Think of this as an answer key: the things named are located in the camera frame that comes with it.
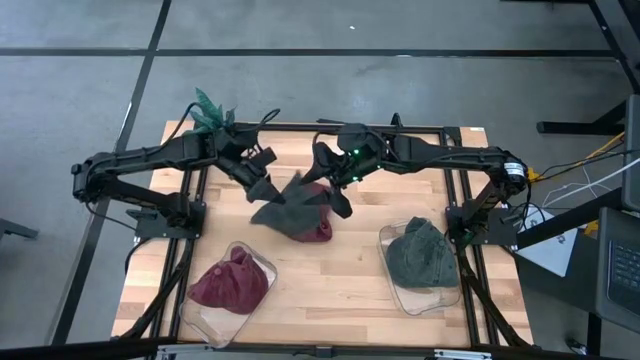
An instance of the maroon towel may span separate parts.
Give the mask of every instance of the maroon towel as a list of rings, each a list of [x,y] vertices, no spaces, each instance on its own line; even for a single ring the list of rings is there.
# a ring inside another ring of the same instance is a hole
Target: maroon towel
[[[320,185],[318,183],[311,183],[307,185],[307,191],[309,191],[314,196],[320,194],[326,189],[326,186]],[[333,230],[331,229],[331,224],[329,224],[330,210],[330,205],[319,205],[318,215],[320,216],[320,224],[313,229],[309,229],[308,231],[291,235],[291,238],[300,242],[325,242],[331,240],[331,237],[333,236]]]
[[[220,261],[191,285],[187,296],[200,305],[250,314],[269,290],[264,271],[242,247],[231,249],[231,260]]]

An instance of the white cable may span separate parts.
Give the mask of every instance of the white cable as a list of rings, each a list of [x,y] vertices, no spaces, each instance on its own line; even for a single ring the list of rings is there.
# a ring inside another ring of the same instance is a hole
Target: white cable
[[[551,194],[553,194],[553,193],[557,193],[558,191],[565,190],[565,189],[567,189],[567,188],[569,188],[569,187],[571,187],[571,186],[587,186],[587,185],[589,185],[589,184],[568,183],[568,184],[562,185],[561,187],[559,187],[559,188],[557,188],[557,189],[555,189],[555,190],[551,190],[551,191],[549,191],[549,192],[547,193],[547,196],[545,196],[544,201],[542,202],[542,206],[540,206],[540,207],[544,209],[544,208],[546,208],[547,206],[549,206],[549,204],[547,204],[547,200],[549,200],[549,196],[551,196]],[[611,189],[610,189],[610,188],[608,188],[608,187],[606,187],[606,186],[604,186],[604,185],[601,185],[601,184],[591,183],[591,185],[592,185],[592,186],[599,186],[599,187],[601,187],[601,188],[603,188],[603,189],[605,189],[605,190],[607,190],[607,191],[611,191]]]
[[[562,195],[562,196],[560,196],[560,197],[558,197],[558,198],[556,198],[556,199],[552,200],[550,203],[548,203],[548,204],[547,204],[547,206],[549,206],[549,205],[551,205],[551,204],[554,204],[554,203],[557,203],[558,201],[560,201],[560,200],[562,200],[562,199],[564,199],[564,198],[567,198],[567,197],[569,197],[569,196],[571,196],[571,195],[573,195],[573,194],[575,194],[575,193],[578,193],[578,192],[580,192],[580,191],[582,191],[582,190],[584,190],[584,189],[591,188],[592,186],[597,185],[597,184],[599,184],[599,183],[601,183],[601,182],[603,182],[603,181],[609,180],[609,179],[611,179],[612,177],[614,177],[614,176],[616,176],[616,175],[620,174],[621,172],[623,172],[623,171],[627,170],[628,168],[630,168],[630,167],[634,166],[635,164],[637,164],[637,163],[639,163],[639,162],[640,162],[640,158],[638,158],[638,159],[636,159],[636,160],[634,160],[634,161],[630,162],[629,164],[627,164],[627,165],[623,166],[622,168],[618,169],[617,171],[612,172],[611,174],[609,174],[609,175],[607,175],[607,176],[603,177],[602,179],[600,179],[600,180],[598,180],[598,181],[596,181],[596,182],[594,182],[594,183],[591,183],[591,184],[589,184],[589,185],[583,186],[583,187],[581,187],[580,189],[573,190],[573,191],[572,191],[572,192],[570,192],[570,193],[564,194],[564,195]]]
[[[586,166],[583,166],[583,167],[582,167],[582,171],[584,172],[584,176],[587,178],[587,184],[588,184],[588,185],[591,185],[591,178],[589,177],[589,174],[587,174]],[[593,194],[593,197],[594,197],[594,198],[597,198],[597,197],[598,197],[598,195],[596,194],[596,192],[595,192],[595,191],[593,191],[593,188],[589,188],[589,191],[591,191],[591,193]]]

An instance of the transparent bin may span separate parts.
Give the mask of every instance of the transparent bin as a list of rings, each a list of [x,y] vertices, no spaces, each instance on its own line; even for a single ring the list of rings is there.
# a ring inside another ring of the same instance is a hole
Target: transparent bin
[[[220,261],[230,260],[231,249],[236,246],[242,247],[248,254],[251,254],[253,260],[265,272],[269,284],[267,293],[264,296],[264,298],[266,298],[278,277],[276,267],[247,244],[239,241],[229,245],[224,257],[220,259]],[[224,308],[212,308],[200,305],[187,297],[180,307],[180,316],[204,341],[219,349],[227,346],[235,338],[251,315],[260,308],[260,304],[251,314],[240,315]]]
[[[421,315],[429,311],[455,305],[460,300],[460,285],[456,287],[403,288],[393,283],[387,265],[387,248],[391,243],[404,235],[409,221],[388,225],[380,230],[378,252],[382,257],[387,282],[396,306],[409,315]]]

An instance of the wooden tabletop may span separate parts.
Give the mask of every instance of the wooden tabletop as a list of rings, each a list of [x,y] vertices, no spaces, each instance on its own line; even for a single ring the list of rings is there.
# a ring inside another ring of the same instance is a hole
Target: wooden tabletop
[[[165,128],[167,137],[177,122]],[[482,128],[461,128],[465,146],[487,146]],[[278,160],[269,166],[272,180],[282,189],[296,170],[303,173],[312,162],[313,132],[262,131],[260,144],[270,146]],[[438,144],[436,135],[420,136]],[[320,137],[337,151],[335,137]],[[192,191],[197,174],[192,177]],[[182,172],[163,169],[153,173],[150,188],[163,192],[180,189]],[[487,183],[484,173],[471,172],[474,195]],[[456,194],[462,202],[459,176],[454,171]],[[442,170],[396,175],[378,171],[352,184],[345,195],[353,215],[341,219],[332,214],[333,239],[323,244],[298,243],[260,225],[250,217],[264,203],[245,200],[242,188],[211,167],[204,201],[207,216],[202,237],[197,240],[189,284],[223,255],[233,241],[242,241],[271,261],[278,279],[236,342],[380,346],[469,346],[463,299],[456,305],[422,316],[409,316],[396,308],[376,244],[386,225],[413,216],[430,219],[441,231],[446,228],[444,209],[448,205]],[[128,330],[158,291],[167,251],[166,239],[154,240],[133,255],[126,277],[113,335]],[[491,295],[507,321],[525,340],[531,330],[513,259],[497,246],[483,246]],[[473,256],[468,250],[473,265]],[[481,341],[488,342],[482,307],[475,298]],[[161,334],[166,335],[173,309],[168,300]],[[201,341],[182,323],[179,339]]]

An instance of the gray floor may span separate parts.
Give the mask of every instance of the gray floor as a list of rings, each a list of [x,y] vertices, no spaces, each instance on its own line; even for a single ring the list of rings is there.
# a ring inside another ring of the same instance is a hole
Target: gray floor
[[[160,5],[4,0],[0,46],[146,47]],[[606,42],[589,9],[579,5],[174,0],[160,47],[604,49]],[[71,197],[70,166],[113,148],[141,64],[136,57],[0,57],[0,217],[41,230],[34,242],[10,236],[0,243],[0,348],[46,341],[88,218]],[[164,122],[180,116],[196,86],[214,102],[238,106],[238,117],[250,121],[280,107],[278,120],[289,122],[326,117],[386,123],[397,111],[406,124],[482,126],[491,144],[536,169],[584,157],[608,140],[542,136],[535,132],[537,121],[591,121],[630,93],[612,61],[156,58],[128,147],[158,143]],[[618,165],[613,160],[588,170],[596,179]],[[149,178],[131,180],[145,184]],[[584,174],[543,183],[533,198],[541,202],[548,191],[572,181],[584,182]],[[126,220],[123,209],[112,204],[109,215]],[[128,230],[105,225],[70,341],[108,338],[131,238]],[[538,345],[566,351],[566,335],[585,340],[586,314],[524,292]],[[603,354],[638,358],[637,341],[637,334],[605,323]]]

